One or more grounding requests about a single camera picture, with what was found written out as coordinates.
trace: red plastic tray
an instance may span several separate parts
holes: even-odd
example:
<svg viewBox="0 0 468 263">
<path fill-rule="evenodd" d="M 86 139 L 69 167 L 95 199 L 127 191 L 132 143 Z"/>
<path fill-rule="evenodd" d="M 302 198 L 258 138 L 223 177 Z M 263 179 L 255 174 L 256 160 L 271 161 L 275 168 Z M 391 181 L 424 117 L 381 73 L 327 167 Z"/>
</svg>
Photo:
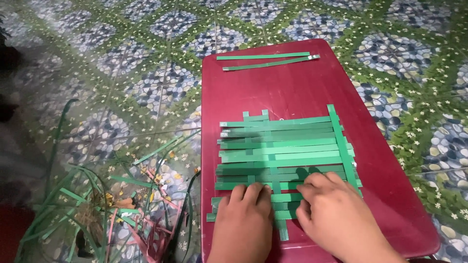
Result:
<svg viewBox="0 0 468 263">
<path fill-rule="evenodd" d="M 202 136 L 202 256 L 206 262 L 212 244 L 214 223 L 206 222 L 211 198 L 230 191 L 214 190 L 221 121 L 242 121 L 242 112 L 270 120 L 327 116 L 334 104 L 344 126 L 344 135 L 354 146 L 357 170 L 365 202 L 372 210 L 390 244 L 404 257 L 435 253 L 440 242 L 435 227 L 401 169 L 387 142 L 328 43 L 321 39 L 230 52 L 228 55 L 262 55 L 309 51 L 319 59 L 281 66 L 227 71 L 223 66 L 277 61 L 278 59 L 203 60 Z M 312 242 L 297 220 L 287 220 L 288 241 L 274 234 L 268 262 L 324 263 L 336 259 Z"/>
</svg>

